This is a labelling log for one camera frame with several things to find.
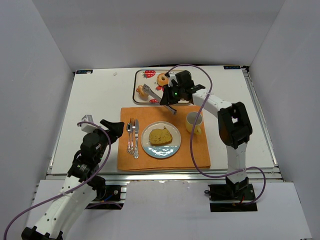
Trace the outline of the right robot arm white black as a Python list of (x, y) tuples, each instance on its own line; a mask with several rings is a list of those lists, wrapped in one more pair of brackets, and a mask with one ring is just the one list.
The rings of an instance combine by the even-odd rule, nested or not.
[(226, 145), (227, 174), (225, 184), (215, 193), (219, 198), (235, 199), (249, 185), (246, 173), (246, 149), (253, 133), (242, 102), (230, 103), (210, 93), (201, 84), (194, 84), (187, 70), (164, 74), (168, 84), (163, 87), (160, 105), (177, 104), (180, 100), (201, 107), (217, 118), (218, 134)]

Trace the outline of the metal serving tongs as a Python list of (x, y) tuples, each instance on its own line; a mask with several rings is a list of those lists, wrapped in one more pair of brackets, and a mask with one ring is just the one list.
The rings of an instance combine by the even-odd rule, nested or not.
[[(158, 96), (155, 92), (153, 92), (153, 90), (148, 85), (144, 84), (142, 86), (142, 90), (146, 92), (148, 95), (150, 95), (151, 97), (153, 97), (154, 99), (156, 99), (158, 103), (160, 103), (160, 101), (162, 100), (162, 98)], [(177, 110), (172, 108), (171, 106), (169, 105), (162, 105), (162, 106), (167, 108), (173, 115), (177, 114)]]

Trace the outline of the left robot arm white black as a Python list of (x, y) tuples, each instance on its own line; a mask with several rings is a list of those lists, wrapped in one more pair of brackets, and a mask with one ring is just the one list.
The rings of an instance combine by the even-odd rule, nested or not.
[(98, 172), (106, 164), (111, 145), (123, 135), (125, 124), (102, 119), (99, 125), (82, 120), (78, 126), (85, 135), (59, 197), (50, 200), (51, 205), (33, 227), (23, 230), (24, 240), (65, 239), (89, 203), (100, 197), (106, 188), (106, 181)]

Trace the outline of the sliced loaf bread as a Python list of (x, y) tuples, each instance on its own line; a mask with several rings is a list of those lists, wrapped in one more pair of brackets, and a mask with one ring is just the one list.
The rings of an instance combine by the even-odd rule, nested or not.
[(153, 129), (150, 132), (148, 139), (152, 146), (164, 146), (170, 144), (173, 137), (170, 131), (164, 126), (163, 128)]

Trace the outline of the round sesame bun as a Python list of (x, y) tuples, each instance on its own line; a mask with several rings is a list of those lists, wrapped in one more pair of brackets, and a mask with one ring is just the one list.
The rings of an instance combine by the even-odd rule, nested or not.
[(148, 97), (149, 97), (149, 94), (146, 93), (146, 92), (143, 90), (143, 86), (142, 86), (142, 85), (139, 85), (139, 86), (137, 87), (136, 92), (138, 93), (139, 97), (140, 97), (142, 100), (144, 100), (144, 101), (146, 101), (146, 100), (148, 99)]

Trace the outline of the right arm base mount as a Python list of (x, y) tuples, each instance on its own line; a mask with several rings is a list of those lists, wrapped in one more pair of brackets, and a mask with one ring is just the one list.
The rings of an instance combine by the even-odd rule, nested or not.
[(257, 204), (249, 202), (256, 198), (252, 184), (236, 194), (226, 184), (210, 184), (204, 194), (209, 198), (212, 213), (257, 212)]

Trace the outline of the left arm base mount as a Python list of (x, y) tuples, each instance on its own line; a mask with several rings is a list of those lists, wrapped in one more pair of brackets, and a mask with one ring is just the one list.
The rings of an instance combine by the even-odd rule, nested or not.
[(97, 191), (96, 198), (88, 204), (87, 210), (121, 210), (125, 192), (121, 185), (106, 185)]

